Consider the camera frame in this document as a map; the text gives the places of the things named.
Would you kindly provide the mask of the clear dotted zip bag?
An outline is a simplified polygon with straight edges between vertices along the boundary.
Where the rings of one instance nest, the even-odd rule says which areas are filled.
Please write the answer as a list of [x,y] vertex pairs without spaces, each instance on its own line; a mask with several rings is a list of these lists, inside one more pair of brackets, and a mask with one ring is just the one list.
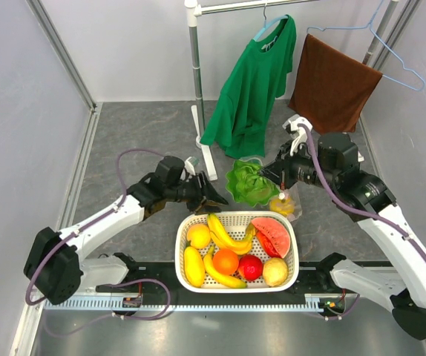
[[236,202],[267,206],[270,211],[295,220],[296,203],[291,193],[281,190],[274,182],[261,174],[262,164],[257,159],[235,160],[229,172],[228,187]]

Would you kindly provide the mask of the green plastic cabbage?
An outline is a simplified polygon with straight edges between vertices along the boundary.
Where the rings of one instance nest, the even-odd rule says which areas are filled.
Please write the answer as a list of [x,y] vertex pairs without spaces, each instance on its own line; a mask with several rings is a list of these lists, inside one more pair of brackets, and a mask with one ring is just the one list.
[[271,198],[279,195],[277,185],[260,175],[261,169],[262,165],[256,159],[234,161],[232,169],[226,173],[226,190],[235,202],[254,208],[267,205]]

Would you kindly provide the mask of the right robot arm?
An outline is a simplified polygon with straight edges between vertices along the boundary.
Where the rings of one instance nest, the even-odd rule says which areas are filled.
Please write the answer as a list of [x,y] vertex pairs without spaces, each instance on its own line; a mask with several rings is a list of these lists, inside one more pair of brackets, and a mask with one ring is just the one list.
[[361,169],[350,136],[327,133],[314,142],[310,134],[299,134],[260,173],[281,188],[297,182],[324,188],[335,206],[372,237],[399,275],[394,280],[332,253],[315,273],[317,287],[354,291],[389,311],[411,337],[426,339],[426,248],[390,189]]

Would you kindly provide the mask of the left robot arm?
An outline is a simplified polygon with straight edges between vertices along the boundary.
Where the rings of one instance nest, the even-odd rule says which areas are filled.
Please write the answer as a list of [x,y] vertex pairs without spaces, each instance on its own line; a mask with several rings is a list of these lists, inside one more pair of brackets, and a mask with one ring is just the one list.
[[178,157],[164,156],[154,171],[123,187],[122,195],[106,208],[60,231],[47,227],[37,233],[24,266],[29,280],[26,303],[36,305],[31,298],[33,289],[53,305],[99,286],[135,289],[139,275],[128,267],[126,256],[117,254],[104,260],[89,256],[121,231],[162,211],[169,202],[184,202],[195,214],[218,212],[228,203],[205,172],[187,168]]

